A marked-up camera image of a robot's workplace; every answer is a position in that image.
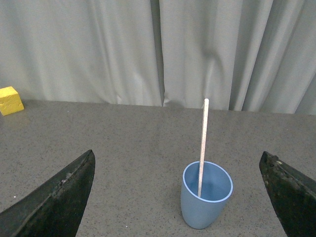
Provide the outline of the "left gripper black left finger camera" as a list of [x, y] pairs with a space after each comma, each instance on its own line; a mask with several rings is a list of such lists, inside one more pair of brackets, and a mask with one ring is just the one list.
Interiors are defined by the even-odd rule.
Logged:
[[91, 192], [95, 155], [86, 151], [0, 214], [2, 237], [76, 236]]

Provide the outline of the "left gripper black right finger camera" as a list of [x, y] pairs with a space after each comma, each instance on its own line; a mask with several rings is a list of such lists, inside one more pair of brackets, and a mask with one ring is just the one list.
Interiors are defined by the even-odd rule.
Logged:
[[316, 235], [316, 181], [266, 151], [260, 172], [274, 211], [289, 237]]

